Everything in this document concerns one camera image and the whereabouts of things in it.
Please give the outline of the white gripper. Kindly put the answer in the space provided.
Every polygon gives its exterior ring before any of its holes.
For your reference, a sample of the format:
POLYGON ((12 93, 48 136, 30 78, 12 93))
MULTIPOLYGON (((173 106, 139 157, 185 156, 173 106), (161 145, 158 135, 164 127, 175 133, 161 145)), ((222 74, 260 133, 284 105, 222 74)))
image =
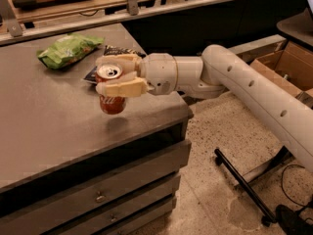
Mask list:
POLYGON ((106 55, 96 60, 96 66, 104 63, 118 64, 126 73, 96 85, 96 91, 105 97, 140 97, 147 92, 168 95, 177 83, 175 59, 166 53, 153 53, 143 60, 137 54, 106 55), (136 72, 139 64, 141 77, 136 72))

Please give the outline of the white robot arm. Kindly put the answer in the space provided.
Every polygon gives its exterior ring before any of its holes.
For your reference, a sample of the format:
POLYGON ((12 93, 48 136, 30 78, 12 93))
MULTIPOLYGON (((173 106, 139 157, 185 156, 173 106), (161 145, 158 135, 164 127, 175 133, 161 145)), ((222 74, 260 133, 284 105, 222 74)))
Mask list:
POLYGON ((96 67, 96 75, 105 79, 96 90, 105 97, 181 91, 212 99, 229 89, 313 171, 313 110, 222 46, 210 45, 199 57, 107 55, 96 60, 96 67))

